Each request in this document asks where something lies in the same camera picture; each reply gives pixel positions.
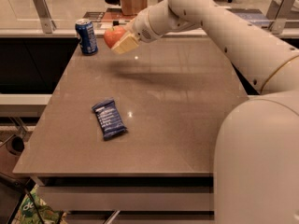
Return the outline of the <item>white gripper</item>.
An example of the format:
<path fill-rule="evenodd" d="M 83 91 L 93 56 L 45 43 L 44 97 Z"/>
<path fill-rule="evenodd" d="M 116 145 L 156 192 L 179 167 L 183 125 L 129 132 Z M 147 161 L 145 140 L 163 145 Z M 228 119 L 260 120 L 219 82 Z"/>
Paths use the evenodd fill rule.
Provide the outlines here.
<path fill-rule="evenodd" d="M 148 9 L 140 11 L 133 20 L 128 21 L 124 25 L 124 29 L 129 32 L 133 31 L 145 43 L 150 43 L 160 38 L 150 25 L 150 11 Z M 116 54 L 123 54 L 136 49 L 139 45 L 139 40 L 134 34 L 126 33 L 123 35 L 112 47 L 112 51 Z"/>

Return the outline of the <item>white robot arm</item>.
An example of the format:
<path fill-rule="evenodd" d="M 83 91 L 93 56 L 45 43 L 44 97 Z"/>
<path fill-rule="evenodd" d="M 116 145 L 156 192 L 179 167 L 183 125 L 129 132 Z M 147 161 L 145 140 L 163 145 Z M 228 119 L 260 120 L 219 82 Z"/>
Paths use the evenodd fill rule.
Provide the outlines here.
<path fill-rule="evenodd" d="M 202 29 L 232 63 L 248 95 L 215 146 L 215 224 L 298 224 L 299 51 L 213 0 L 163 0 L 140 11 L 113 42 L 122 54 L 169 32 Z"/>

